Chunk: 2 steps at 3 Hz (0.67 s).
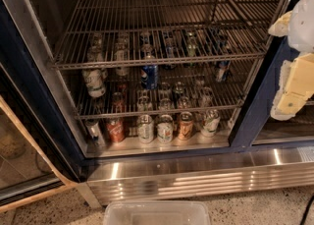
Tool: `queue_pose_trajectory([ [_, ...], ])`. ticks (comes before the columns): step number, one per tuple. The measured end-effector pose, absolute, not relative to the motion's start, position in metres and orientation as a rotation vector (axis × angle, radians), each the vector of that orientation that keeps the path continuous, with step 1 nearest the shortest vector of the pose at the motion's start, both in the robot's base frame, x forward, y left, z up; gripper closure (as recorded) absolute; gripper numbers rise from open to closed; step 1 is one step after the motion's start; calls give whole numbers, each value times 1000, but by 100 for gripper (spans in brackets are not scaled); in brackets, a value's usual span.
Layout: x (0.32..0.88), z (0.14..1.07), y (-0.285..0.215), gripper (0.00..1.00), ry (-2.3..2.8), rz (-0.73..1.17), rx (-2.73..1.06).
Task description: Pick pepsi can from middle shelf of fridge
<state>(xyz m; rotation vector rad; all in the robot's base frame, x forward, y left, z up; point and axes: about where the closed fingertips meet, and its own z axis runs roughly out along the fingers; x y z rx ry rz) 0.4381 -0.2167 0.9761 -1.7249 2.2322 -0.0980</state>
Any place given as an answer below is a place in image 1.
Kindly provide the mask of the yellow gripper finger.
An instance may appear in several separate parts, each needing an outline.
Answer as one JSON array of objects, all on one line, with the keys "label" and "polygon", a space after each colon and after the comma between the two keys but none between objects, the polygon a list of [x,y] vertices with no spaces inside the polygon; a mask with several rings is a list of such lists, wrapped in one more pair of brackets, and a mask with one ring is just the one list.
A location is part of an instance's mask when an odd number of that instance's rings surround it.
[{"label": "yellow gripper finger", "polygon": [[314,54],[301,53],[293,61],[285,60],[281,67],[279,89],[270,115],[285,121],[296,115],[314,94]]},{"label": "yellow gripper finger", "polygon": [[268,29],[272,36],[283,37],[288,34],[288,24],[291,17],[291,11],[280,16]]}]

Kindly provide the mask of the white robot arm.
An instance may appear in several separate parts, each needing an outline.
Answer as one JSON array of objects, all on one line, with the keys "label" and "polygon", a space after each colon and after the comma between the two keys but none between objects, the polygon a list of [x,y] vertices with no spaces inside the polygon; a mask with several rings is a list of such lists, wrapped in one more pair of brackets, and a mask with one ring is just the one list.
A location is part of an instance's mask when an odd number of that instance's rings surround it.
[{"label": "white robot arm", "polygon": [[314,94],[314,0],[299,0],[268,29],[272,36],[288,38],[288,46],[299,52],[285,60],[271,117],[285,121],[296,115]]}]

